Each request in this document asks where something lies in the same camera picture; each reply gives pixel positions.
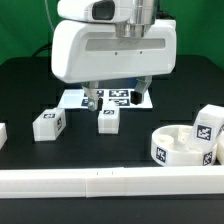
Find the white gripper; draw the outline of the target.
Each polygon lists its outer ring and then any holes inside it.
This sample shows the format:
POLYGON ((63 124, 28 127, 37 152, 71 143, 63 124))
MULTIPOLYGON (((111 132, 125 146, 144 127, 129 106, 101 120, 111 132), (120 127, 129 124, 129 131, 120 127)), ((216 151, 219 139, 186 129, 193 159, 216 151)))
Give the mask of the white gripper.
POLYGON ((156 0, 59 0, 53 74, 83 82, 90 111, 102 109, 98 81, 138 77, 131 103, 141 104, 151 76, 171 73, 176 62, 176 21, 156 11, 156 0))

